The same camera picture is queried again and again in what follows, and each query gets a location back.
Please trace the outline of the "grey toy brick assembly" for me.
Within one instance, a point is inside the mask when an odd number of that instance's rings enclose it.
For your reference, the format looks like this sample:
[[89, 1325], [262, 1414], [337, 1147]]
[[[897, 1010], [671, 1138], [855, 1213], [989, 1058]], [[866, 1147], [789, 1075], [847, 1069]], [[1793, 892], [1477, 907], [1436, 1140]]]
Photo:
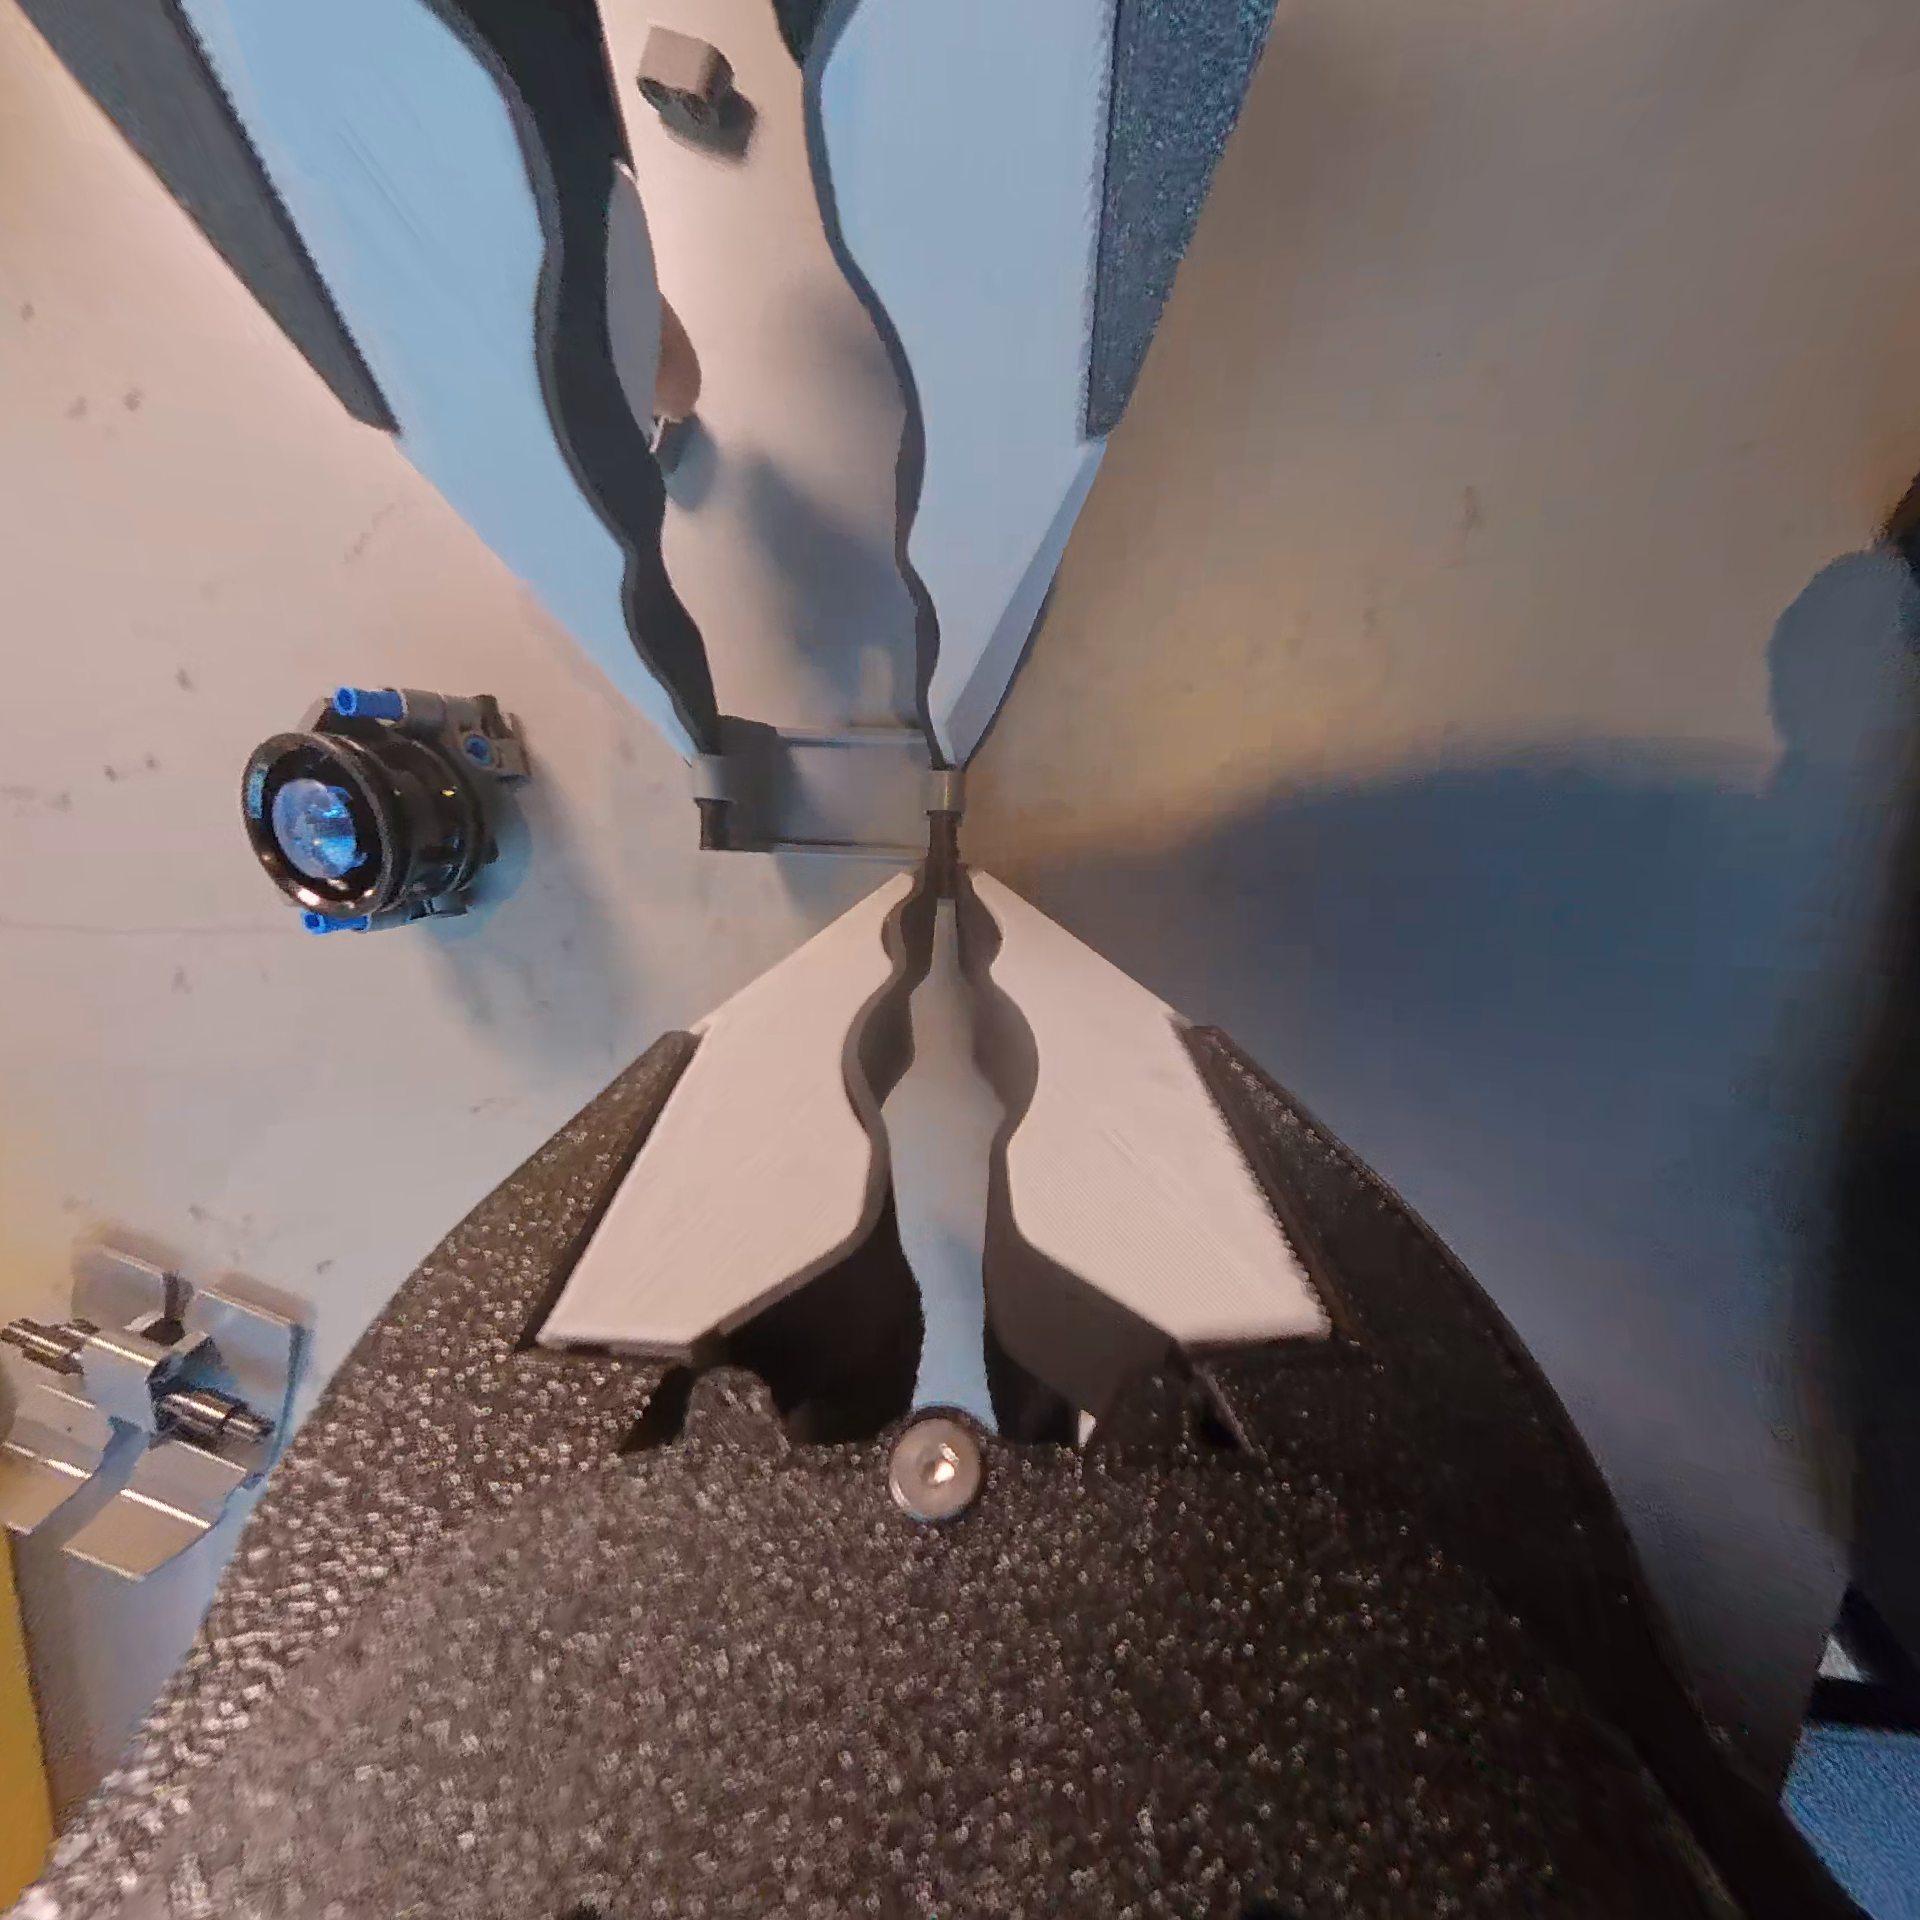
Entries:
[[276, 1462], [309, 1340], [275, 1287], [193, 1282], [150, 1238], [82, 1236], [69, 1307], [4, 1323], [7, 1528], [82, 1502], [66, 1554], [124, 1580], [165, 1568]]

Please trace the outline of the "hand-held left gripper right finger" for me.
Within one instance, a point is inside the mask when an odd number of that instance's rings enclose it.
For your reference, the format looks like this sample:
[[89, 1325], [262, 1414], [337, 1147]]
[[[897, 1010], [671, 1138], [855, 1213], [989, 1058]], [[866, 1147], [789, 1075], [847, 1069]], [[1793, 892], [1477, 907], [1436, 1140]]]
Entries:
[[1005, 883], [964, 874], [953, 906], [1001, 1106], [980, 1255], [999, 1434], [1069, 1443], [1175, 1359], [1331, 1340], [1194, 1026]]

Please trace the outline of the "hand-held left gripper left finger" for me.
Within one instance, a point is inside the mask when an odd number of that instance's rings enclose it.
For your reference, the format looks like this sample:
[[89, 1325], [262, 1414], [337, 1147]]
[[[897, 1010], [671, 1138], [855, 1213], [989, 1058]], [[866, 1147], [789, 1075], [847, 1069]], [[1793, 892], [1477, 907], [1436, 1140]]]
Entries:
[[732, 1365], [803, 1443], [906, 1414], [926, 1334], [883, 1100], [937, 894], [901, 874], [725, 998], [535, 1323], [550, 1352]]

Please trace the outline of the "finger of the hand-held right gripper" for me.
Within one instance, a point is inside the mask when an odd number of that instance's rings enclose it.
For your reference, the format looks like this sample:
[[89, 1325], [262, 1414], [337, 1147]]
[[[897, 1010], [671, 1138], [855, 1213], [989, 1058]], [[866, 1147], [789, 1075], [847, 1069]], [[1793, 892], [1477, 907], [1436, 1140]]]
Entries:
[[686, 759], [716, 751], [658, 467], [607, 352], [610, 166], [561, 184], [457, 5], [186, 5], [401, 451]]
[[827, 5], [807, 53], [830, 237], [906, 396], [901, 560], [941, 764], [993, 726], [1105, 438], [1087, 424], [1115, 5]]

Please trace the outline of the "black toy lens assembly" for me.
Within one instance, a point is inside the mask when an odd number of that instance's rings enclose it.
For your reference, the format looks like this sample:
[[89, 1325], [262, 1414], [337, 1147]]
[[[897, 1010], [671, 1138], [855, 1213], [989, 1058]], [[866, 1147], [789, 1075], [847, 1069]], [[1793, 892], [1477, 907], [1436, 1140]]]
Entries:
[[530, 774], [497, 696], [341, 686], [242, 772], [246, 843], [309, 932], [372, 932], [474, 909], [500, 795]]

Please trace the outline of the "grey curved toy panel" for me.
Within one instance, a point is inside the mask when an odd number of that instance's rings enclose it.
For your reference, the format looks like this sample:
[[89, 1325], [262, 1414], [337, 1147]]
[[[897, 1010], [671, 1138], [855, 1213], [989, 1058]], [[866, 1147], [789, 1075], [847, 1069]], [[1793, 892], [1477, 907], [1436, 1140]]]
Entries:
[[917, 866], [932, 818], [964, 812], [964, 772], [917, 726], [780, 730], [725, 716], [717, 751], [687, 762], [702, 847]]

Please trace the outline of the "yellow storage bin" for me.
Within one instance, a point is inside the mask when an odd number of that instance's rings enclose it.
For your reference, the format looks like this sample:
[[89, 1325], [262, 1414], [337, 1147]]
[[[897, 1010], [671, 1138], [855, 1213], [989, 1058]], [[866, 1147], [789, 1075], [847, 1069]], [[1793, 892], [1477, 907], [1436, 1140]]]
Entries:
[[55, 1845], [55, 1798], [41, 1741], [31, 1648], [17, 1554], [3, 1532], [3, 1907], [30, 1885]]

